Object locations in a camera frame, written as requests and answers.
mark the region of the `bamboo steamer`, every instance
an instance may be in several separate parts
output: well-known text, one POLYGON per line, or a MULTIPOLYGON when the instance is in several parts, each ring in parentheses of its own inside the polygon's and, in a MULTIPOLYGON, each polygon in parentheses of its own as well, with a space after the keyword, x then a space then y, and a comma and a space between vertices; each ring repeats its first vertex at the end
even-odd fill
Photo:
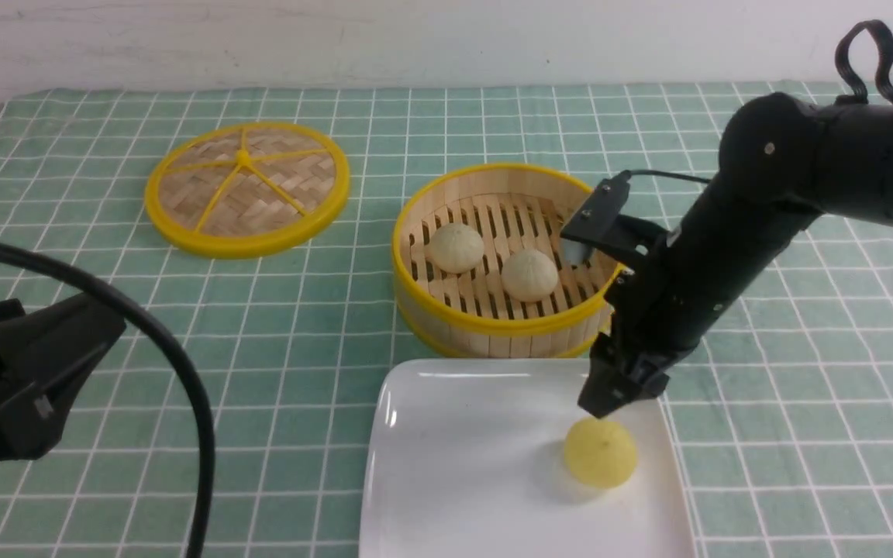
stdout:
POLYGON ((491 164, 444 174, 403 208, 392 237, 395 301, 426 345, 447 357, 574 357, 588 350, 611 309, 602 294, 620 269, 596 253, 564 263, 560 227, 591 194, 566 174, 522 164, 491 164), (451 274, 426 259, 440 226, 462 222, 484 239, 481 265, 451 274), (549 299, 526 304, 501 286, 509 255, 536 248, 560 275, 549 299))

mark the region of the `steamed bun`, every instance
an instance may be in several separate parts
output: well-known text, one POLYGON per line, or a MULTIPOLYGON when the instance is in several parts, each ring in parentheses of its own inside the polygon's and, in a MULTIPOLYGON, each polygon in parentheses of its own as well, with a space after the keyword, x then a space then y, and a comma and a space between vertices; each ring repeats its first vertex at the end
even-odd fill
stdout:
POLYGON ((447 223, 429 238, 426 256, 447 273, 468 272, 484 257, 484 239, 463 223, 447 223))
POLYGON ((518 301, 543 300, 559 282, 557 265, 535 248, 517 252, 502 266, 502 288, 518 301))

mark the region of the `yellow rim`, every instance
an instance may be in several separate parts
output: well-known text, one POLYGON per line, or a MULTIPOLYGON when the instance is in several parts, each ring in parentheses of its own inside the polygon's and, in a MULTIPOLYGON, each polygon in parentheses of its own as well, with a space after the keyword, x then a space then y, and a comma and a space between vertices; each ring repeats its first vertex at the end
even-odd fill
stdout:
MULTIPOLYGON (((483 358, 482 356, 478 356, 477 354, 468 354, 462 353, 460 350, 456 350, 453 347, 443 345, 437 340, 433 339, 432 336, 426 335, 426 332, 419 328, 417 325, 409 319, 409 315, 402 310, 401 305, 398 306, 399 315, 402 317, 402 321, 405 322, 405 325, 412 330, 412 334, 421 340, 421 342, 425 343, 429 346, 430 349, 435 350, 439 354, 443 354, 444 357, 450 358, 483 358)), ((565 350, 563 353, 554 354, 553 356, 549 356, 548 358, 575 358, 581 356, 589 349, 591 349, 591 344, 595 342, 595 338, 598 338, 598 334, 595 333, 594 336, 585 340, 584 343, 574 347, 571 350, 565 350)))
MULTIPOLYGON (((298 156, 304 154, 305 152, 295 152, 294 154, 282 155, 298 156)), ((212 163, 199 165, 213 166, 212 163)), ((268 186, 275 191, 277 190, 273 184, 268 183, 268 186)), ((216 194, 221 193, 221 191, 222 188, 220 187, 216 194)), ((282 197, 287 200, 287 193, 282 194, 282 197)), ((147 215, 150 216, 153 226, 157 227, 158 232, 164 238, 167 238, 169 243, 180 247, 182 250, 194 252, 204 257, 247 258, 262 257, 263 255, 286 250, 292 246, 304 243, 309 238, 319 234, 343 211, 343 206, 347 204, 348 197, 350 197, 350 165, 347 163, 347 156, 343 155, 343 150, 336 145, 336 142, 333 142, 332 139, 320 134, 318 131, 298 126, 297 124, 287 122, 252 122, 228 126, 211 131, 208 134, 202 134, 176 150, 171 151, 171 154, 164 157, 164 161, 161 161, 160 165, 153 169, 153 173, 150 174, 144 194, 144 206, 147 210, 147 215), (178 225, 176 220, 171 219, 164 212, 163 206, 160 205, 160 179, 167 173, 171 163, 175 162, 185 151, 201 142, 237 131, 240 132, 241 149, 243 149, 247 130, 263 128, 279 128, 305 135, 322 145, 320 152, 325 151, 333 157, 333 165, 336 168, 336 174, 333 176, 333 188, 329 191, 326 200, 318 208, 313 209, 311 212, 303 212, 300 205, 295 204, 295 209, 302 214, 302 218, 295 222, 294 225, 285 226, 283 229, 273 230, 273 232, 242 237, 208 236, 208 234, 202 234, 196 232, 196 230, 189 230, 184 226, 178 225)), ((217 195, 210 202, 209 207, 206 208, 206 215, 202 216, 202 220, 208 216, 208 212, 216 200, 217 195)))
POLYGON ((417 301, 427 312, 435 315, 440 320, 447 322, 447 324, 461 326, 461 328, 467 329, 467 331, 485 333, 485 335, 496 335, 496 333, 503 333, 503 335, 517 335, 517 336, 535 336, 539 335, 539 333, 549 333, 560 331, 560 329, 567 328, 568 326, 573 326, 578 324, 589 315, 595 314, 599 310, 602 310, 602 305, 605 304, 605 298, 602 297, 602 294, 605 293, 605 289, 609 288, 609 284, 615 279, 615 276, 622 270, 622 264, 618 264, 615 266, 615 271, 612 273, 612 276, 609 278, 609 282, 602 287, 602 290, 595 295, 592 295, 588 300, 583 301, 578 304, 578 306, 574 306, 573 308, 568 308, 563 312, 553 314, 553 315, 544 315, 542 318, 528 318, 526 320, 495 320, 493 318, 482 318, 480 315, 469 315, 457 310, 456 308, 451 308, 441 301, 437 301, 433 298, 429 293, 426 293, 421 288, 419 288, 418 284, 414 282, 412 279, 412 275, 408 272, 408 269, 405 266, 405 261, 402 260, 402 255, 398 251, 398 238, 402 232, 402 222, 404 222, 405 215, 408 215, 412 206, 428 191, 431 191, 439 184, 442 184, 444 181, 454 179, 455 177, 462 176, 462 174, 476 173, 481 171, 488 171, 493 169, 521 169, 528 170, 537 173, 550 174, 553 177, 559 177, 567 181, 567 183, 573 184, 575 187, 580 188, 585 193, 591 194, 591 188, 588 187, 587 184, 582 183, 582 181, 575 179, 575 177, 567 176, 567 174, 557 172, 556 170, 546 169, 545 167, 537 167, 535 165, 524 165, 519 163, 493 163, 489 165, 477 165, 475 167, 467 167, 465 169, 454 170, 453 173, 444 174, 442 177, 438 177, 435 181, 431 181, 431 183, 426 184, 425 187, 422 187, 422 190, 417 191, 415 195, 412 196, 411 200, 409 200, 408 204, 402 209, 402 212, 398 216, 397 222, 395 222, 395 230, 392 233, 392 264, 395 269, 395 275, 398 277, 399 283, 408 293, 408 296, 411 296, 412 299, 417 301))

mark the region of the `green checkered tablecloth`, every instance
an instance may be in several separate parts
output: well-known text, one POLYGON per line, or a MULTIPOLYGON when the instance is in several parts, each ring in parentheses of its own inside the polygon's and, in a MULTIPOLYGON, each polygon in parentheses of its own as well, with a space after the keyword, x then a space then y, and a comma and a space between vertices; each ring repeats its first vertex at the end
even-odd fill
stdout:
MULTIPOLYGON (((378 388, 429 357, 397 318, 391 229, 405 198, 492 161, 589 184, 624 169, 710 176, 734 109, 838 84, 141 93, 44 91, 0 114, 0 240, 145 304, 201 368, 219 432, 206 555, 351 558, 378 388), (143 212, 146 176, 220 126, 288 120, 347 152, 351 199, 304 246, 191 257, 143 212)), ((641 177, 628 211, 673 225, 698 188, 641 177)), ((0 266, 0 300, 68 294, 0 266)), ((822 218, 674 371, 665 401, 702 558, 893 557, 893 229, 822 218)), ((195 427, 149 340, 121 339, 60 447, 0 465, 0 558, 174 557, 195 427)))

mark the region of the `yellow bun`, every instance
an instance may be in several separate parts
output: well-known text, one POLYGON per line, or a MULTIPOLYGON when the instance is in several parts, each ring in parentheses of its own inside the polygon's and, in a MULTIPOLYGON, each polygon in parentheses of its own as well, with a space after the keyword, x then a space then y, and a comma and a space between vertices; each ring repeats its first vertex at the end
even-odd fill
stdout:
POLYGON ((564 466, 582 484, 614 488, 632 476, 639 457, 624 426, 587 417, 571 426, 564 440, 564 466))

